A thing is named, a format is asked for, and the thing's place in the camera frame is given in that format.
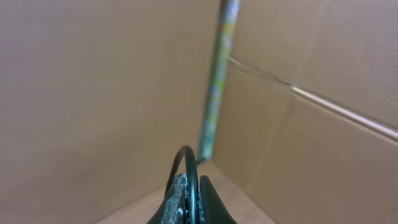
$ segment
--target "brown panel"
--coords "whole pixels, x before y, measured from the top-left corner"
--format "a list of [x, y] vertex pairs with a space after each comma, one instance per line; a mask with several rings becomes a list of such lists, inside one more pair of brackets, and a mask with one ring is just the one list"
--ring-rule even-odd
[[0, 2], [0, 223], [92, 223], [196, 146], [218, 3]]
[[397, 223], [398, 145], [294, 96], [250, 196], [277, 223]]
[[295, 81], [303, 70], [328, 0], [242, 1], [232, 56]]
[[332, 1], [299, 87], [398, 128], [398, 1]]
[[228, 70], [213, 162], [247, 191], [289, 93], [259, 76]]

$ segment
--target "wall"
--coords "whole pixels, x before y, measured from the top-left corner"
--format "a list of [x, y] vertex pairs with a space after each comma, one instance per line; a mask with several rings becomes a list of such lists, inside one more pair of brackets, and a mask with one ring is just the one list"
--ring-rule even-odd
[[217, 1], [0, 2], [0, 223], [92, 223], [196, 147]]
[[398, 4], [242, 1], [214, 163], [277, 223], [397, 223]]

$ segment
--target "black cable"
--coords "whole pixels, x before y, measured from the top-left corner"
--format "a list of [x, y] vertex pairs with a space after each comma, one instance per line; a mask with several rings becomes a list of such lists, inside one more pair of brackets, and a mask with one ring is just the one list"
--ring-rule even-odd
[[190, 146], [182, 146], [174, 158], [173, 167], [170, 171], [169, 181], [167, 181], [166, 193], [171, 188], [175, 175], [177, 174], [178, 167], [182, 158], [185, 157], [185, 168], [187, 170], [188, 179], [188, 214], [189, 224], [197, 224], [199, 221], [199, 208], [198, 208], [198, 171], [195, 160], [195, 155]]

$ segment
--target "curved black cable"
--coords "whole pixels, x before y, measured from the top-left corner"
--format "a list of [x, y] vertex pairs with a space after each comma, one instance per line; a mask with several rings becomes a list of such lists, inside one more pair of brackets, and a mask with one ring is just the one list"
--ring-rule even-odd
[[195, 160], [195, 155], [190, 146], [182, 146], [174, 157], [173, 167], [170, 171], [169, 181], [167, 181], [166, 193], [171, 188], [175, 175], [177, 174], [178, 167], [182, 158], [185, 156], [185, 168], [187, 170], [188, 179], [188, 214], [189, 224], [197, 224], [199, 221], [199, 209], [198, 209], [198, 171]]

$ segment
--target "floor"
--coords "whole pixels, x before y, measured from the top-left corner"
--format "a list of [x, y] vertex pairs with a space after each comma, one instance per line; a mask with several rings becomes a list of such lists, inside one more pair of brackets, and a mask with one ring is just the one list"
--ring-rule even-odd
[[[231, 216], [238, 223], [275, 224], [250, 198], [211, 162], [198, 166], [198, 175], [207, 175]], [[96, 224], [146, 223], [156, 212], [165, 187], [155, 190], [121, 208]]]

